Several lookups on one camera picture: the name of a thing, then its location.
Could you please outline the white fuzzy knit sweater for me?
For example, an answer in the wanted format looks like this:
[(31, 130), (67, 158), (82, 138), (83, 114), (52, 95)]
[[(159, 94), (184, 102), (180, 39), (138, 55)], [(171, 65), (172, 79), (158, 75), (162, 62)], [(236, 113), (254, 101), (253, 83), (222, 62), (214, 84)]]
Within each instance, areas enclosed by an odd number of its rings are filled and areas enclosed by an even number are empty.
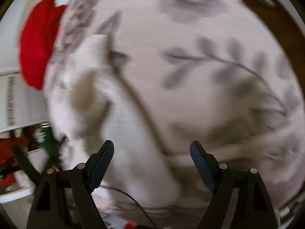
[(50, 95), (54, 129), (68, 138), (64, 166), (87, 161), (110, 140), (115, 153), (105, 182), (147, 208), (172, 205), (181, 194), (180, 186), (139, 105), (115, 72), (110, 44), (107, 35), (86, 38), (68, 57)]

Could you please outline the red hanging clothes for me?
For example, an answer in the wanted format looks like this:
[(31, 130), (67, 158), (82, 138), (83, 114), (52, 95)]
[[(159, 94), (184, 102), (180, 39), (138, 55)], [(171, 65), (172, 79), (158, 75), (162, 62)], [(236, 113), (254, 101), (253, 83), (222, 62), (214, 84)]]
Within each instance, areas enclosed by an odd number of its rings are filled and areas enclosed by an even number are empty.
[(14, 172), (20, 170), (19, 164), (11, 150), (12, 139), (1, 139), (1, 187), (9, 187), (17, 181)]

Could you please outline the green striped garment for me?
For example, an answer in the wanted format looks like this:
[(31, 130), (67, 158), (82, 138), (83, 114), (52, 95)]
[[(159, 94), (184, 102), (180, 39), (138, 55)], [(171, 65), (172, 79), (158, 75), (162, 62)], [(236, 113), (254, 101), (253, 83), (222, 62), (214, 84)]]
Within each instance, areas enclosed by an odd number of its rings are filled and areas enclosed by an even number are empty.
[(39, 142), (42, 148), (46, 151), (47, 155), (53, 162), (59, 162), (61, 141), (58, 141), (51, 126), (48, 123), (40, 125), (41, 133), (39, 134)]

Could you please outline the white wardrobe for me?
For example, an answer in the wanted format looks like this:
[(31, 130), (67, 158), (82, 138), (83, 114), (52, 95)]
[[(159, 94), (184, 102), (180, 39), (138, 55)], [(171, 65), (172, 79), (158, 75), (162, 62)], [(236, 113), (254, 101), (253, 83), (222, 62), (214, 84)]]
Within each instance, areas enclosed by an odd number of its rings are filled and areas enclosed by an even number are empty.
[[(29, 87), (20, 73), (1, 74), (1, 133), (10, 130), (40, 125), (47, 122), (47, 110), (43, 93)], [(47, 161), (43, 149), (29, 153), (30, 163), (42, 172)], [(20, 176), (26, 182), (14, 192), (1, 194), (1, 203), (9, 203), (34, 193), (35, 185), (30, 184), (25, 174)]]

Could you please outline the floral pink grey bedspread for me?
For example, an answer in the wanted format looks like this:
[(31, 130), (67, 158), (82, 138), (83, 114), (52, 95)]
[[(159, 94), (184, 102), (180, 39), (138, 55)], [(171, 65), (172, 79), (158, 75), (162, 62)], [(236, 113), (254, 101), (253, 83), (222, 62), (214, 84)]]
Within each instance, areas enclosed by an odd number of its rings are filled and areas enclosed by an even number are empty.
[(241, 0), (70, 0), (44, 76), (49, 114), (68, 57), (92, 35), (109, 36), (115, 72), (181, 189), (174, 204), (147, 208), (104, 178), (92, 195), (102, 214), (196, 227), (212, 197), (189, 154), (196, 140), (231, 168), (258, 169), (275, 209), (297, 195), (304, 98), (286, 53)]

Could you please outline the red pillow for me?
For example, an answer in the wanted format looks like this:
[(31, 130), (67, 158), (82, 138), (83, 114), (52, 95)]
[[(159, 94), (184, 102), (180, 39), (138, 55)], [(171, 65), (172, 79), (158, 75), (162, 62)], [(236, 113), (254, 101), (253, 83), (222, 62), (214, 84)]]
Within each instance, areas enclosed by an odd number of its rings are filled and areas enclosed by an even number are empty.
[(55, 0), (42, 0), (31, 10), (19, 40), (21, 74), (30, 87), (42, 90), (47, 63), (53, 53), (60, 19), (66, 5), (55, 5)]

